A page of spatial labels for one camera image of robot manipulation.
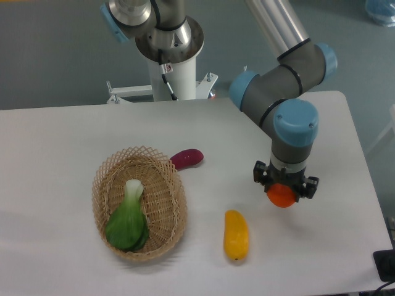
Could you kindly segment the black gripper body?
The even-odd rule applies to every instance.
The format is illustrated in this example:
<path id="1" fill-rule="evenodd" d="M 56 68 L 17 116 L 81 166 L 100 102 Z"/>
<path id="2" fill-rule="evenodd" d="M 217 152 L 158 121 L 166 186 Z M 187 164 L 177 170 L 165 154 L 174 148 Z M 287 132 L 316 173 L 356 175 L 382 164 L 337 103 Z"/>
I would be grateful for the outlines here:
<path id="1" fill-rule="evenodd" d="M 264 191 L 268 192 L 268 190 L 274 184 L 281 184 L 289 187 L 295 193 L 303 193 L 304 191 L 304 178 L 305 178 L 305 168 L 296 172 L 296 173 L 288 173 L 286 169 L 278 170 L 274 167 L 272 163 L 269 164 L 268 167 L 268 181 L 265 183 Z"/>

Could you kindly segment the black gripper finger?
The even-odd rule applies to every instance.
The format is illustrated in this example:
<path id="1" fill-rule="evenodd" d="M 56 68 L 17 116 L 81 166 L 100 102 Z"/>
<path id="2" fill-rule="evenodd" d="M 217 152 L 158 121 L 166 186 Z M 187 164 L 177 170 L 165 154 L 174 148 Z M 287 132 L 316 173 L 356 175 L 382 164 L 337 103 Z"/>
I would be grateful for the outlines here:
<path id="1" fill-rule="evenodd" d="M 270 188 L 270 167 L 257 160 L 253 169 L 253 178 L 254 182 L 261 184 L 267 192 Z"/>
<path id="2" fill-rule="evenodd" d="M 296 193 L 296 202 L 300 199 L 312 199 L 315 195 L 319 184 L 319 178 L 314 176 L 303 176 L 300 181 L 293 186 Z"/>

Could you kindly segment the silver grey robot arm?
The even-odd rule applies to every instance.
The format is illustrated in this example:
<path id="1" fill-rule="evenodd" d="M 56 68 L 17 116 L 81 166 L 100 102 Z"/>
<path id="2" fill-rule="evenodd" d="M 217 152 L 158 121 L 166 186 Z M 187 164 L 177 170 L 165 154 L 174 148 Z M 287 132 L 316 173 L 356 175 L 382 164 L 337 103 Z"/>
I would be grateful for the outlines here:
<path id="1" fill-rule="evenodd" d="M 306 161 L 318 133 L 318 112 L 301 95 L 337 68 L 332 48 L 314 44 L 288 1 L 248 1 L 278 65 L 264 75 L 245 70 L 229 88 L 234 105 L 272 140 L 269 163 L 256 162 L 254 181 L 269 200 L 286 208 L 312 198 L 319 179 L 306 176 Z M 155 101 L 208 97 L 196 81 L 196 56 L 204 44 L 201 26 L 183 1 L 106 1 L 100 8 L 120 42 L 135 40 L 149 65 Z"/>

